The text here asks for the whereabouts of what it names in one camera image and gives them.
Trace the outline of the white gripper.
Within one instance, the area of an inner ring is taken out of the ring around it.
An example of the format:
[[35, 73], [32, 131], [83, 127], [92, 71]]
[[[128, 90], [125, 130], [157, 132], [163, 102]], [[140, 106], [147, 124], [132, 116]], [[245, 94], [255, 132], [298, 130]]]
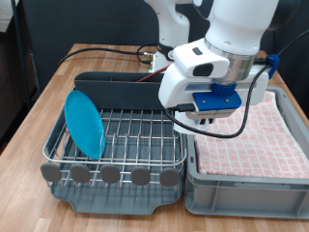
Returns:
[[[241, 105], [245, 106], [249, 87], [255, 75], [262, 69], [261, 65], [254, 66], [249, 76], [237, 82], [236, 91], [241, 99]], [[174, 107], [178, 104], [193, 103], [194, 93], [210, 92], [213, 84], [219, 84], [218, 78], [208, 77], [187, 77], [181, 73], [175, 64], [166, 70], [158, 91], [158, 98], [164, 108]], [[268, 70], [261, 73], [257, 82], [253, 86], [251, 104], [259, 103], [265, 94], [268, 85]], [[209, 124], [213, 124], [214, 118], [209, 118]], [[195, 125], [201, 125], [201, 120], [195, 119]]]

